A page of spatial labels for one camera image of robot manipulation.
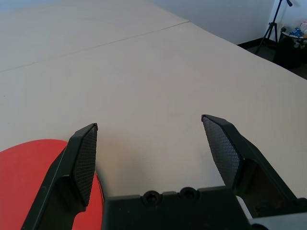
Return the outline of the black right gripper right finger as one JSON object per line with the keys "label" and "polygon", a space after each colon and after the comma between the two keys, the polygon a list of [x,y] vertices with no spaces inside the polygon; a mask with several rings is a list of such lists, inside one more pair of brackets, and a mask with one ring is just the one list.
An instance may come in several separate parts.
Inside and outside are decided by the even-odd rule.
{"label": "black right gripper right finger", "polygon": [[201,117],[213,161],[226,186],[246,204],[297,203],[260,150],[225,119]]}

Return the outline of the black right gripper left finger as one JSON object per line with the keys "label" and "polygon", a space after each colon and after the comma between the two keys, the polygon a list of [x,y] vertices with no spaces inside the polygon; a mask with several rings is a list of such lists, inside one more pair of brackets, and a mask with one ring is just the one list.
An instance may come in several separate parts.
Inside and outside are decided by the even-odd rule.
{"label": "black right gripper left finger", "polygon": [[85,212],[93,186],[98,125],[76,131],[49,167],[23,230],[70,230]]}

